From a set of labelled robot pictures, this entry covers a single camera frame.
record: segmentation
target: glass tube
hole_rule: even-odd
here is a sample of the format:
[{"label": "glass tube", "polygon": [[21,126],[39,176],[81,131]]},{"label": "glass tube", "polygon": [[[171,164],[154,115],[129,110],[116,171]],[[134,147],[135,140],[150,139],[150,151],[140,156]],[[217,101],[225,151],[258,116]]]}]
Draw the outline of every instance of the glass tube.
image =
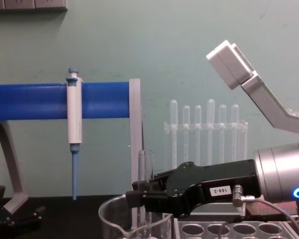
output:
[{"label": "glass tube", "polygon": [[215,101],[213,99],[210,99],[207,103],[207,124],[208,124],[207,165],[212,165],[212,160],[213,160],[214,123],[215,123]]},{"label": "glass tube", "polygon": [[200,128],[201,128],[201,118],[202,118],[202,111],[201,106],[195,106],[195,124],[196,124],[196,147],[195,147],[195,164],[197,166],[200,165]]},{"label": "glass tube", "polygon": [[[151,182],[153,179],[154,153],[151,150],[141,150],[139,152],[139,180],[138,188],[140,190],[151,190],[150,187],[142,188],[142,182]],[[146,212],[144,207],[138,208],[138,228],[151,223],[151,213]]]},{"label": "glass tube", "polygon": [[227,107],[225,105],[219,106],[219,123],[221,124],[219,130],[219,163],[225,162],[225,124]]},{"label": "glass tube", "polygon": [[231,107],[231,123],[233,125],[232,131],[232,162],[237,161],[237,124],[239,122],[239,106],[232,105]]},{"label": "glass tube", "polygon": [[177,125],[178,125],[178,112],[177,101],[170,102],[170,124],[172,135],[172,167],[177,168]]},{"label": "glass tube", "polygon": [[164,162],[165,162],[165,171],[171,170],[171,165],[170,165],[170,152],[169,152],[169,140],[170,140],[170,132],[168,129],[167,124],[164,124]]},{"label": "glass tube", "polygon": [[190,124],[190,108],[183,107],[183,125],[184,125],[184,162],[188,162],[188,126]]}]

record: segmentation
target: silver cylindrical motor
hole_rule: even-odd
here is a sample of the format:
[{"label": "silver cylindrical motor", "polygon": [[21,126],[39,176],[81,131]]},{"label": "silver cylindrical motor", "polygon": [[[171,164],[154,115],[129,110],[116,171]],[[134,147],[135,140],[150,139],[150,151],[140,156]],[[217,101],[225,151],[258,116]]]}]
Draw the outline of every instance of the silver cylindrical motor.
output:
[{"label": "silver cylindrical motor", "polygon": [[280,203],[299,199],[299,144],[256,151],[255,161],[265,200]]}]

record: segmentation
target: blue pipette stand bar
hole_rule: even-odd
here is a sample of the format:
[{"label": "blue pipette stand bar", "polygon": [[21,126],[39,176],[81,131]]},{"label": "blue pipette stand bar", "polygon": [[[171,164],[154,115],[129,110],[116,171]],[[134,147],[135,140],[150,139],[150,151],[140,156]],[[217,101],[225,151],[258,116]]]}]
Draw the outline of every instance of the blue pipette stand bar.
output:
[{"label": "blue pipette stand bar", "polygon": [[[83,83],[82,118],[128,118],[129,82]],[[0,121],[67,119],[66,84],[0,85]]]}]

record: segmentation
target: glass beaker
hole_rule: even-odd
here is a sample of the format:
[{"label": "glass beaker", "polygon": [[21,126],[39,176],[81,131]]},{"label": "glass beaker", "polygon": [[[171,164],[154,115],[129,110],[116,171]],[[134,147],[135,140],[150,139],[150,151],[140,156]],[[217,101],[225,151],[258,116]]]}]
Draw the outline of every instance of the glass beaker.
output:
[{"label": "glass beaker", "polygon": [[151,223],[132,229],[132,210],[125,195],[104,202],[99,217],[103,239],[171,239],[170,214],[151,213]]}]

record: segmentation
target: cable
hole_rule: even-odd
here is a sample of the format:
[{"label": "cable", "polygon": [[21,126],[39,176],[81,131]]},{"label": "cable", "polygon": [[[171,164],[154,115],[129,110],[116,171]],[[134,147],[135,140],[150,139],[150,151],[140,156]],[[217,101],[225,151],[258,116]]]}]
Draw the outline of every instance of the cable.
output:
[{"label": "cable", "polygon": [[280,207],[277,207],[275,204],[272,204],[272,203],[270,203],[268,201],[265,201],[265,200],[262,200],[262,199],[255,198],[254,202],[265,204],[265,205],[267,205],[269,207],[272,207],[273,209],[276,209],[277,211],[281,212],[282,214],[284,214],[289,219],[289,221],[291,221],[293,223],[293,225],[297,228],[297,231],[299,233],[299,224],[285,210],[281,209]]},{"label": "cable", "polygon": [[[291,222],[293,223],[293,225],[297,228],[297,231],[298,231],[298,233],[299,233],[299,224],[298,224],[298,223],[295,221],[295,219],[292,218],[292,216],[291,216],[289,213],[287,213],[285,210],[283,210],[283,209],[277,207],[275,204],[272,204],[272,203],[270,203],[270,202],[268,202],[268,201],[265,201],[265,200],[262,200],[262,199],[253,199],[252,201],[248,201],[248,203],[251,203],[251,202],[258,202],[258,203],[265,204],[265,205],[267,205],[267,206],[269,206],[269,207],[271,207],[271,208],[277,210],[278,212],[284,214],[284,215],[287,217],[287,219],[288,219],[289,221],[291,221]],[[230,223],[232,223],[232,222],[225,222],[225,223],[223,223],[223,224],[221,225],[221,227],[220,227],[220,229],[219,229],[219,232],[218,232],[218,239],[221,239],[221,235],[222,235],[222,231],[223,231],[224,227],[225,227],[226,225],[230,224]]]},{"label": "cable", "polygon": [[224,222],[221,226],[220,226],[220,229],[219,229],[219,232],[218,232],[218,239],[221,239],[221,234],[223,232],[223,229],[225,228],[225,226],[227,226],[228,224],[231,224],[232,222]]}]

